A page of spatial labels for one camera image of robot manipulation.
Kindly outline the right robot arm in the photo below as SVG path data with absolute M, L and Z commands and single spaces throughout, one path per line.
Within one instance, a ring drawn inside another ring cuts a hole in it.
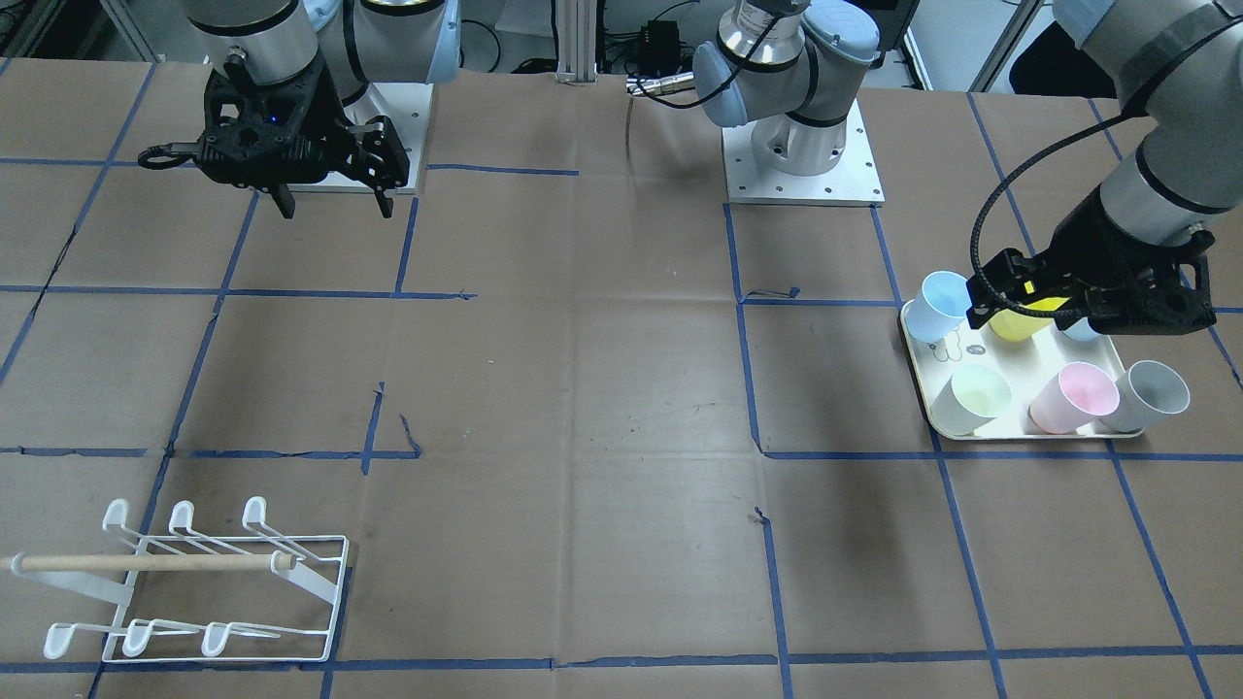
M 406 187 L 410 150 L 382 85 L 447 83 L 460 66 L 456 1 L 341 1 L 316 29 L 302 1 L 186 1 L 213 63 L 204 131 L 179 150 L 232 187 L 270 195 L 332 174 L 367 187 L 382 216 Z

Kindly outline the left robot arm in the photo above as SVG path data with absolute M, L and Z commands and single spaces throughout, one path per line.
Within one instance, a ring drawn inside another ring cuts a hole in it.
M 1151 117 L 1141 146 L 1094 187 L 1032 257 L 979 255 L 986 216 L 1022 173 L 1093 134 L 1047 146 L 994 187 L 970 235 L 971 279 L 952 284 L 951 323 L 1009 311 L 1101 335 L 1190 335 L 1216 321 L 1209 225 L 1241 204 L 1241 4 L 1057 1 L 1074 49 L 1114 81 L 1117 119 Z M 845 1 L 741 1 L 696 49 L 696 104 L 721 127 L 768 122 L 771 162 L 796 177 L 834 167 L 848 109 L 880 32 Z

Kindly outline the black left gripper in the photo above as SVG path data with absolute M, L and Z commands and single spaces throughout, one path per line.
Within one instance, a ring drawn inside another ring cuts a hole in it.
M 1016 262 L 1009 297 L 1025 305 L 1064 297 L 1059 328 L 1086 318 L 1100 335 L 1190 335 L 1217 321 L 1207 260 L 1213 244 L 1213 234 L 1203 228 L 1193 228 L 1190 239 L 1173 248 L 1140 243 L 1114 224 L 1100 193 L 1093 192 L 1054 230 L 1050 248 Z M 1009 310 L 982 282 L 968 282 L 967 291 L 972 330 Z

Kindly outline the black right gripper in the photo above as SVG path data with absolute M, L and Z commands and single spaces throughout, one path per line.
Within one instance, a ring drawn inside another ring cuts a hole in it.
M 288 83 L 245 92 L 213 73 L 204 95 L 205 128 L 194 160 L 221 184 L 268 187 L 281 216 L 295 218 L 286 184 L 317 184 L 341 173 L 373 190 L 392 218 L 390 189 L 406 185 L 409 155 L 392 119 L 364 127 L 346 117 L 329 73 L 300 73 Z

